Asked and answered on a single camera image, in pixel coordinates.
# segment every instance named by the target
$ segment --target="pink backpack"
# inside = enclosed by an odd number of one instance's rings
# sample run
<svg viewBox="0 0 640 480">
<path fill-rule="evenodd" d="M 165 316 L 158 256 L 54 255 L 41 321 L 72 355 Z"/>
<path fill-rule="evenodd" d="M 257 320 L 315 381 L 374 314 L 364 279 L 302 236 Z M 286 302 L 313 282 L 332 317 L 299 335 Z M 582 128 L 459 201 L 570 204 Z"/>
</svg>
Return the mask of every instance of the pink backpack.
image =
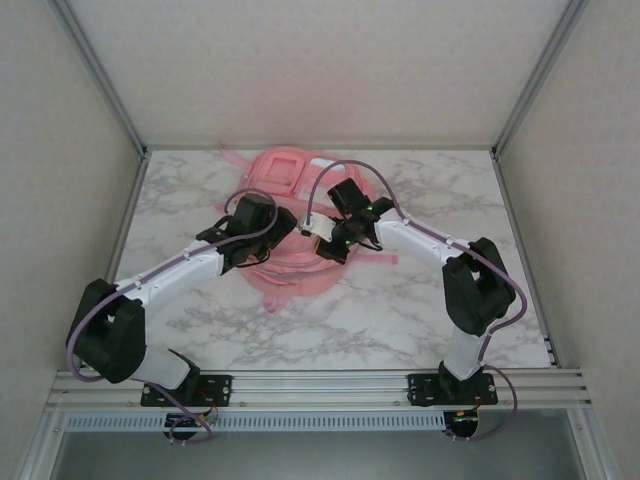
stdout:
<svg viewBox="0 0 640 480">
<path fill-rule="evenodd" d="M 270 193 L 279 206 L 290 210 L 298 219 L 306 213 L 309 193 L 318 174 L 336 160 L 324 153 L 293 147 L 274 147 L 249 162 L 239 155 L 221 150 L 228 162 L 245 170 L 238 190 L 254 187 Z M 329 217 L 339 217 L 331 205 L 327 190 L 351 177 L 371 200 L 375 190 L 354 165 L 340 165 L 322 177 L 314 198 L 313 211 Z M 326 292 L 340 279 L 351 262 L 398 263 L 396 255 L 365 255 L 355 252 L 346 265 L 339 265 L 315 254 L 318 237 L 306 237 L 297 231 L 290 233 L 273 251 L 269 260 L 260 265 L 239 270 L 249 284 L 265 293 L 264 308 L 275 313 L 287 305 L 291 297 L 313 296 Z"/>
</svg>

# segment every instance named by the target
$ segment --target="black mounting bracket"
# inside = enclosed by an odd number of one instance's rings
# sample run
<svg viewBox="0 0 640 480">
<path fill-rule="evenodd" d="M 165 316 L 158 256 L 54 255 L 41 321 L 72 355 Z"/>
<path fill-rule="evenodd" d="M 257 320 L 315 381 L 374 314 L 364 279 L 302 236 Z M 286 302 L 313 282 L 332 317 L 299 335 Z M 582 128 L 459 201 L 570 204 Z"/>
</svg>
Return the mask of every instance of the black mounting bracket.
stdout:
<svg viewBox="0 0 640 480">
<path fill-rule="evenodd" d="M 200 374 L 195 393 L 188 399 L 178 401 L 185 407 L 228 407 L 231 399 L 233 377 L 231 375 Z M 150 385 L 145 384 L 142 389 L 140 405 L 143 407 L 171 407 L 169 400 Z"/>
<path fill-rule="evenodd" d="M 465 380 L 464 388 L 458 389 L 455 396 L 443 387 L 440 373 L 412 373 L 407 375 L 409 392 L 407 399 L 414 407 L 431 407 L 433 405 L 474 406 L 496 405 L 498 395 L 493 383 L 493 375 L 480 373 Z"/>
</svg>

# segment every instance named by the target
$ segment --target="white panel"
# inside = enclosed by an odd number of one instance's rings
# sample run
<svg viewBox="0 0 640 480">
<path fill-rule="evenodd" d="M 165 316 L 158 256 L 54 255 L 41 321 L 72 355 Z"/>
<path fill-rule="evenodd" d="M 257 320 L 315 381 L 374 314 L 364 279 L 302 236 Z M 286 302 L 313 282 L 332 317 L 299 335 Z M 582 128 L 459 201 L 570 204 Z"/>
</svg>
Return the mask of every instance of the white panel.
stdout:
<svg viewBox="0 0 640 480">
<path fill-rule="evenodd" d="M 151 145 L 489 145 L 566 1 L 72 3 Z"/>
<path fill-rule="evenodd" d="M 640 478 L 640 2 L 592 1 L 502 160 L 558 349 Z"/>
<path fill-rule="evenodd" d="M 104 273 L 136 161 L 46 2 L 1 2 L 0 45 L 0 477 L 11 478 L 82 288 Z"/>
</svg>

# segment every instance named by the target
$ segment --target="white marble table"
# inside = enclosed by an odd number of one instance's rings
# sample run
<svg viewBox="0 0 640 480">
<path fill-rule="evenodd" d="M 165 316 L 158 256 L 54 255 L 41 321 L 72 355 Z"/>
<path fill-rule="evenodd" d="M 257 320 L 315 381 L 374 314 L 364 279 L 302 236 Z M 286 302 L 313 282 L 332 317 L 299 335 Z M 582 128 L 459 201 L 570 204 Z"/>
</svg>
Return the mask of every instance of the white marble table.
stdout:
<svg viewBox="0 0 640 480">
<path fill-rule="evenodd" d="M 238 153 L 253 159 L 257 152 Z M 404 209 L 434 227 L 469 240 L 491 238 L 528 293 L 487 152 L 331 153 L 378 168 Z M 240 175 L 217 151 L 154 152 L 118 277 L 159 263 L 211 226 L 220 216 L 215 205 Z M 401 257 L 397 266 L 353 264 L 327 293 L 296 298 L 278 314 L 266 313 L 262 293 L 231 271 L 166 308 L 149 323 L 148 339 L 203 369 L 434 368 L 451 331 L 441 272 Z M 549 366 L 533 307 L 496 334 L 486 360 L 500 367 Z"/>
</svg>

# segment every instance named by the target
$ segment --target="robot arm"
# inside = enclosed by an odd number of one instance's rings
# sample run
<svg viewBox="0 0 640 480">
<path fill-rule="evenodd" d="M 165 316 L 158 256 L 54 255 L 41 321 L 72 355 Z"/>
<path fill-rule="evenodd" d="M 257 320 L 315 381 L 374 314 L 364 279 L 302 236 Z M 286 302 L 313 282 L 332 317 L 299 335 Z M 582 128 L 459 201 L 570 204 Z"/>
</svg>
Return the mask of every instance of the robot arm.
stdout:
<svg viewBox="0 0 640 480">
<path fill-rule="evenodd" d="M 102 279 L 90 283 L 71 325 L 68 348 L 111 383 L 131 378 L 177 390 L 188 399 L 199 368 L 177 352 L 147 346 L 146 322 L 186 291 L 242 265 L 250 256 L 266 259 L 296 223 L 288 210 L 276 210 L 259 195 L 245 195 L 233 216 L 198 234 L 181 253 L 117 284 Z M 109 297 L 113 300 L 79 327 Z"/>
<path fill-rule="evenodd" d="M 502 318 L 515 300 L 513 288 L 463 246 L 506 272 L 493 242 L 452 238 L 411 217 L 401 216 L 393 202 L 381 197 L 371 202 L 351 180 L 327 192 L 342 219 L 331 219 L 331 231 L 318 232 L 322 239 L 316 253 L 344 264 L 350 246 L 369 240 L 394 248 L 432 268 L 442 270 L 447 313 L 454 323 L 451 344 L 439 368 L 439 383 L 455 402 L 459 392 L 482 372 L 481 352 L 489 327 Z M 328 222 L 306 225 L 310 231 Z"/>
</svg>

